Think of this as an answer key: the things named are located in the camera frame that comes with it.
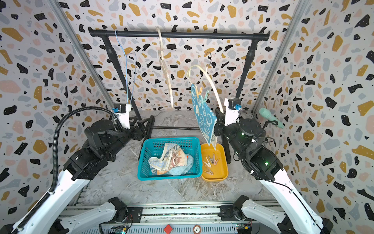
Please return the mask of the teal jellyfish pattern towel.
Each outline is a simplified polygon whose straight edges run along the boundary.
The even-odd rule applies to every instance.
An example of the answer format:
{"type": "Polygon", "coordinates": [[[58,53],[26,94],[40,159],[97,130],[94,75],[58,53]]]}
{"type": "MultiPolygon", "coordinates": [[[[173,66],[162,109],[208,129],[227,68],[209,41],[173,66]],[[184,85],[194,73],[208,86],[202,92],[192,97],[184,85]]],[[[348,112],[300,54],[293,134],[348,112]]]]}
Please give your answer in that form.
{"type": "Polygon", "coordinates": [[[196,96],[197,85],[191,85],[191,97],[193,110],[198,122],[200,131],[207,144],[216,148],[217,137],[214,135],[214,126],[217,121],[214,112],[210,109],[207,102],[204,102],[204,96],[196,96]]]}

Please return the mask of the white clothespin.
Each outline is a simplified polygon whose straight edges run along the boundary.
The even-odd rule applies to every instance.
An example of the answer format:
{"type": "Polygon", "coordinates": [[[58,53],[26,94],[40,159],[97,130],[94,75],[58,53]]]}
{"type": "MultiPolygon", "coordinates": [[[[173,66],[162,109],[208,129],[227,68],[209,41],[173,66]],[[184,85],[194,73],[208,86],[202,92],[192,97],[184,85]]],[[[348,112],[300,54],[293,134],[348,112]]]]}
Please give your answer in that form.
{"type": "Polygon", "coordinates": [[[207,167],[207,168],[211,168],[211,164],[210,164],[210,160],[208,158],[206,158],[205,161],[203,161],[204,165],[207,167]]]}

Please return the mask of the orange patterned towel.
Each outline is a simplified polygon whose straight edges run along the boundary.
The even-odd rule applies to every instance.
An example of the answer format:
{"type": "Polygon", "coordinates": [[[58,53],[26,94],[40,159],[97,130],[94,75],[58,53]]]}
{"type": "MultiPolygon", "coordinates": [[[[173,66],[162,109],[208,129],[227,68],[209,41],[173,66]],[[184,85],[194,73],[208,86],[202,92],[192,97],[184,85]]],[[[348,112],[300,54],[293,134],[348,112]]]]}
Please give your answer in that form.
{"type": "Polygon", "coordinates": [[[187,164],[187,155],[178,144],[166,143],[161,157],[151,157],[148,163],[154,175],[169,175],[170,169],[187,164]]]}

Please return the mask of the orange clothespin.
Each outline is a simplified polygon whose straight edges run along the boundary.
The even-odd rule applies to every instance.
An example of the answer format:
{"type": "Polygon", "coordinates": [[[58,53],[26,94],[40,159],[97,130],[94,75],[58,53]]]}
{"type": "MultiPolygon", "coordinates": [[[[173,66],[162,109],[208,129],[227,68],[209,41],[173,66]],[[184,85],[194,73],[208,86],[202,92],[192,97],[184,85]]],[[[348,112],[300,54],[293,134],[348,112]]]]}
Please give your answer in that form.
{"type": "Polygon", "coordinates": [[[200,89],[196,89],[196,96],[199,97],[202,94],[203,88],[200,87],[200,89]]]}

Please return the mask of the peach clothespin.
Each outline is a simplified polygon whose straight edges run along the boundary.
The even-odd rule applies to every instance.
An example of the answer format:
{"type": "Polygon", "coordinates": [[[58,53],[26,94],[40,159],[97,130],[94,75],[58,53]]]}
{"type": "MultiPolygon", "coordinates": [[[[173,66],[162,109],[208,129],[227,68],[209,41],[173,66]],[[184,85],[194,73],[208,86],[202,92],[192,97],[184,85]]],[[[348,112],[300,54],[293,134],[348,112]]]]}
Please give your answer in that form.
{"type": "Polygon", "coordinates": [[[207,169],[206,171],[204,171],[204,173],[211,175],[211,176],[214,175],[214,173],[210,169],[207,169]]]}

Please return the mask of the light blue towel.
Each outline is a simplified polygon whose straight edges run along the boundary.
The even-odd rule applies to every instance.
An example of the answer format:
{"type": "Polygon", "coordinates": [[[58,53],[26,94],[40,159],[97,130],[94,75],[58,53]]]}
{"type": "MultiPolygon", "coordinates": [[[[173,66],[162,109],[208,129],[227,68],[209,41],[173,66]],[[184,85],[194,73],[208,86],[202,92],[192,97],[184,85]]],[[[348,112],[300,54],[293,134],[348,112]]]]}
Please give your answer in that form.
{"type": "Polygon", "coordinates": [[[178,166],[178,167],[174,167],[170,169],[168,171],[168,174],[172,176],[185,175],[192,168],[193,164],[194,164],[193,156],[187,155],[187,164],[185,166],[178,166]]]}

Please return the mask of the large wooden hanger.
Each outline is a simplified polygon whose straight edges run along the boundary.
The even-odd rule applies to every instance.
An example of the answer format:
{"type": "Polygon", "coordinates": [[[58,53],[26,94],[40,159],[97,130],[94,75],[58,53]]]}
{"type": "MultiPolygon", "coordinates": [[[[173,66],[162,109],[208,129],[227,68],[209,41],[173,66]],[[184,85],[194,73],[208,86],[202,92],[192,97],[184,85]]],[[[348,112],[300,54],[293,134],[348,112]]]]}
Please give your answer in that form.
{"type": "Polygon", "coordinates": [[[187,73],[186,73],[186,77],[187,79],[190,81],[191,84],[193,84],[193,81],[191,80],[191,71],[193,68],[198,68],[201,72],[203,72],[203,75],[205,76],[205,78],[207,79],[208,83],[210,84],[213,92],[214,92],[214,95],[216,97],[216,100],[218,102],[218,106],[219,106],[219,109],[220,109],[220,112],[221,113],[224,113],[224,109],[223,109],[223,105],[222,105],[222,102],[220,100],[220,97],[219,97],[219,94],[218,94],[218,91],[217,91],[217,88],[215,86],[215,83],[214,81],[212,80],[210,74],[207,72],[207,70],[211,67],[211,63],[212,63],[212,55],[211,55],[211,52],[205,52],[204,54],[205,57],[207,57],[209,59],[209,64],[207,64],[205,66],[205,68],[203,68],[202,66],[200,65],[192,65],[191,67],[188,68],[187,70],[187,73]]]}

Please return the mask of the light blue wire hanger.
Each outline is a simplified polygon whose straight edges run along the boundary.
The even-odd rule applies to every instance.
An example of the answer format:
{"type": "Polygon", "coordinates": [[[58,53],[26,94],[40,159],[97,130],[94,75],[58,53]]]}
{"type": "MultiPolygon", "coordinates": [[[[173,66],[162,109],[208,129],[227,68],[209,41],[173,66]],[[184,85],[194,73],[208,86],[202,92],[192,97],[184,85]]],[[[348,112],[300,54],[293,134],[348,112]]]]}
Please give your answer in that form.
{"type": "Polygon", "coordinates": [[[120,39],[119,39],[119,36],[117,34],[117,30],[115,31],[115,37],[116,37],[116,40],[118,42],[118,45],[120,46],[120,49],[123,53],[123,56],[125,58],[125,81],[126,81],[126,93],[128,95],[127,97],[127,102],[128,104],[131,104],[132,100],[133,100],[133,94],[131,93],[131,89],[129,88],[129,74],[128,74],[128,55],[126,54],[125,52],[125,49],[123,48],[121,42],[120,42],[120,39]]]}

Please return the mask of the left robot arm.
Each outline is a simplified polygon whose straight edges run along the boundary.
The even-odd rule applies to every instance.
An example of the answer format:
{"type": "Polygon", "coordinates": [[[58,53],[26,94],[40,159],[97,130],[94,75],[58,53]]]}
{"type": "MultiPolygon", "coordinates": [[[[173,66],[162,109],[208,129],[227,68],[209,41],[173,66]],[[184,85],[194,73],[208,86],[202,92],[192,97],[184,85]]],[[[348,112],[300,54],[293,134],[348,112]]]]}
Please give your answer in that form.
{"type": "Polygon", "coordinates": [[[95,122],[85,130],[88,140],[84,147],[67,160],[61,172],[58,170],[58,164],[54,163],[50,190],[20,221],[2,227],[1,233],[79,234],[109,221],[133,222],[126,204],[118,197],[74,217],[59,216],[83,187],[109,162],[115,161],[117,153],[130,140],[147,139],[152,134],[153,125],[153,116],[138,121],[138,125],[131,126],[130,129],[123,128],[121,124],[115,127],[110,120],[95,122]]]}

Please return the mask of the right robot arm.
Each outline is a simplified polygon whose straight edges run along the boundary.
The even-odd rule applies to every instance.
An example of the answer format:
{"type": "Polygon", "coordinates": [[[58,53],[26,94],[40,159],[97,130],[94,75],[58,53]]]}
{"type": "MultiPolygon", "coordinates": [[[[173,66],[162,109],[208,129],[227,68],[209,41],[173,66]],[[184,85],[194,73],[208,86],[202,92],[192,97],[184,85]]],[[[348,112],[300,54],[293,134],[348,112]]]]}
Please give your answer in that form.
{"type": "Polygon", "coordinates": [[[254,219],[278,234],[329,234],[333,223],[319,216],[307,204],[289,179],[277,156],[264,146],[268,139],[266,127],[282,123],[265,108],[260,115],[266,119],[260,125],[256,119],[244,119],[236,110],[215,111],[215,130],[227,140],[242,166],[274,196],[283,211],[260,205],[247,196],[240,196],[232,206],[232,216],[238,220],[254,219]]]}

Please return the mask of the black clothes rack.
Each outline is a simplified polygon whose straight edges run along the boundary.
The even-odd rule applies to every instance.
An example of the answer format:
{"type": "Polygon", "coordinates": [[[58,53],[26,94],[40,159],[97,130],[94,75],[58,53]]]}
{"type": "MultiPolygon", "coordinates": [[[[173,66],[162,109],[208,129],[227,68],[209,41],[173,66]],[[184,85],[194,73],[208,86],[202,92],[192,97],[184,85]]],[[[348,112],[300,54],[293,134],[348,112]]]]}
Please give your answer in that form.
{"type": "MultiPolygon", "coordinates": [[[[90,29],[90,35],[92,37],[100,37],[104,43],[107,55],[111,60],[113,67],[115,68],[124,88],[126,88],[125,74],[122,72],[120,62],[118,60],[117,53],[113,48],[110,37],[115,37],[115,31],[100,30],[100,29],[90,29]]],[[[119,37],[135,37],[135,38],[156,38],[159,37],[156,32],[140,32],[140,31],[118,31],[119,37]]],[[[246,76],[249,72],[251,64],[255,58],[255,53],[257,50],[258,43],[260,41],[269,40],[269,33],[255,33],[255,34],[225,34],[225,33],[192,33],[192,32],[161,32],[162,37],[165,38],[182,38],[182,39],[219,39],[219,40],[250,40],[251,46],[248,48],[248,52],[245,58],[244,69],[240,78],[239,86],[237,88],[236,97],[239,98],[243,90],[243,85],[245,83],[246,76]]],[[[138,120],[142,120],[139,110],[132,100],[131,107],[135,112],[135,116],[138,120]]],[[[161,127],[155,126],[153,129],[171,129],[171,127],[161,127]]]]}

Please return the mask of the teal plastic basket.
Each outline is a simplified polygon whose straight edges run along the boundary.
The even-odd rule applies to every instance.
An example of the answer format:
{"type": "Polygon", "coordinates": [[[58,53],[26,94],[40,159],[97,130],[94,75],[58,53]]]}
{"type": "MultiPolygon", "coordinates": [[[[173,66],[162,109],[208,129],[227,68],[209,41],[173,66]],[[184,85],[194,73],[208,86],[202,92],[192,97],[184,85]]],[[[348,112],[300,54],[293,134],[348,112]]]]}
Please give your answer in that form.
{"type": "Polygon", "coordinates": [[[172,138],[149,138],[144,141],[139,157],[138,179],[167,180],[196,178],[202,175],[202,151],[200,140],[197,137],[172,137],[172,138]],[[151,157],[160,158],[166,143],[175,143],[181,147],[184,153],[193,159],[192,167],[184,175],[157,175],[152,172],[148,160],[151,157]]]}

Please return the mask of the yellow plastic bin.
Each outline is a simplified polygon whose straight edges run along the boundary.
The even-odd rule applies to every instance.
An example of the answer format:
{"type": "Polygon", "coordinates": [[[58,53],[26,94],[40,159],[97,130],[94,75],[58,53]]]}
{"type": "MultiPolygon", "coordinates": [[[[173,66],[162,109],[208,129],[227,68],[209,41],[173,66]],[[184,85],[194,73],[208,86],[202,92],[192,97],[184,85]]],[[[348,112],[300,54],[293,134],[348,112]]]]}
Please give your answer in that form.
{"type": "Polygon", "coordinates": [[[203,180],[207,182],[220,182],[225,180],[228,177],[228,164],[226,161],[225,150],[223,146],[219,143],[216,144],[216,148],[214,149],[213,146],[204,143],[201,145],[201,152],[202,152],[202,175],[201,177],[203,180]],[[215,157],[219,159],[217,165],[212,165],[211,168],[207,168],[203,161],[206,160],[210,156],[211,158],[215,157]],[[210,169],[214,175],[208,175],[204,173],[207,169],[210,169]]]}

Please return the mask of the mint green microphone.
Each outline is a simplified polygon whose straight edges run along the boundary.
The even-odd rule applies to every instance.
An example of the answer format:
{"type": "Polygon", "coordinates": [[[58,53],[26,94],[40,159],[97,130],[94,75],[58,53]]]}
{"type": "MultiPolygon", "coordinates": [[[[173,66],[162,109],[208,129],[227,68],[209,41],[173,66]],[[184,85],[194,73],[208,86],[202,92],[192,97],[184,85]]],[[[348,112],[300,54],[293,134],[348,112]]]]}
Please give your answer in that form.
{"type": "Polygon", "coordinates": [[[268,109],[266,109],[266,108],[261,108],[261,109],[259,110],[259,114],[260,114],[263,118],[267,119],[268,121],[276,121],[276,122],[277,122],[276,126],[277,126],[278,128],[281,128],[281,129],[284,128],[284,125],[282,124],[282,122],[281,122],[279,119],[277,119],[274,115],[272,115],[271,112],[270,112],[268,109]]]}

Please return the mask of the black microphone stand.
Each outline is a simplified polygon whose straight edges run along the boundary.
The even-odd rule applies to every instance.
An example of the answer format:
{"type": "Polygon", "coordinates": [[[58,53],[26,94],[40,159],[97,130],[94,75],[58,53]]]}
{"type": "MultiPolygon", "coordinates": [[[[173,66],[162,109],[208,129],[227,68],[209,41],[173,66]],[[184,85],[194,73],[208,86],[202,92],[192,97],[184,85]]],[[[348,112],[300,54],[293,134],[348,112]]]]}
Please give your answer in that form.
{"type": "Polygon", "coordinates": [[[266,121],[263,125],[263,129],[265,129],[268,125],[274,125],[274,126],[278,126],[278,121],[266,121]]]}

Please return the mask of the red diamond sticker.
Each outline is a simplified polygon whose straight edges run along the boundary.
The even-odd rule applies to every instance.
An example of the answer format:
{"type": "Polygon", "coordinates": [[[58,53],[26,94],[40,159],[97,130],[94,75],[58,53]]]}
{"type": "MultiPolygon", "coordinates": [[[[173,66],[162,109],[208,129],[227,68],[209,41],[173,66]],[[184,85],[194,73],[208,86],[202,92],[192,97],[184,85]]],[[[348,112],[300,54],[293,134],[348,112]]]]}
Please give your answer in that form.
{"type": "Polygon", "coordinates": [[[170,234],[172,232],[173,228],[168,224],[165,228],[164,228],[164,232],[166,234],[170,234]]]}

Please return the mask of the round red white sticker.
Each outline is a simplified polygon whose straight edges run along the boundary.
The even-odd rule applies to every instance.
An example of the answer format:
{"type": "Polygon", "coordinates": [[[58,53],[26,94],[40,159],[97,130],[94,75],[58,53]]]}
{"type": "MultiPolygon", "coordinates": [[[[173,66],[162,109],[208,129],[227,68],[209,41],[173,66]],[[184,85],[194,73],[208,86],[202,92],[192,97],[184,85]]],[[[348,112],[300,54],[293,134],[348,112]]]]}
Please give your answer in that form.
{"type": "Polygon", "coordinates": [[[201,233],[201,231],[202,231],[202,228],[201,228],[201,226],[200,225],[195,225],[194,227],[193,227],[193,233],[194,234],[200,234],[201,233]]]}

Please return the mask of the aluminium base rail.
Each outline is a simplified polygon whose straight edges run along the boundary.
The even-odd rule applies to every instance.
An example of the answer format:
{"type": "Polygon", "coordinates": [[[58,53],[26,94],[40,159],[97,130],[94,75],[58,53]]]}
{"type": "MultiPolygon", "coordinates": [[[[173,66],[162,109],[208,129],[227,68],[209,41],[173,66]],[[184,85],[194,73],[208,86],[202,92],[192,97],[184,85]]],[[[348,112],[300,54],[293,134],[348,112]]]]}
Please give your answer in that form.
{"type": "MultiPolygon", "coordinates": [[[[261,229],[276,233],[254,219],[238,220],[232,216],[232,206],[233,204],[228,203],[202,202],[127,206],[133,222],[109,221],[80,234],[165,234],[164,228],[168,224],[173,228],[171,234],[193,234],[195,225],[201,226],[201,234],[251,234],[261,229]]],[[[77,207],[72,214],[62,212],[59,217],[74,217],[97,207],[77,207]]]]}

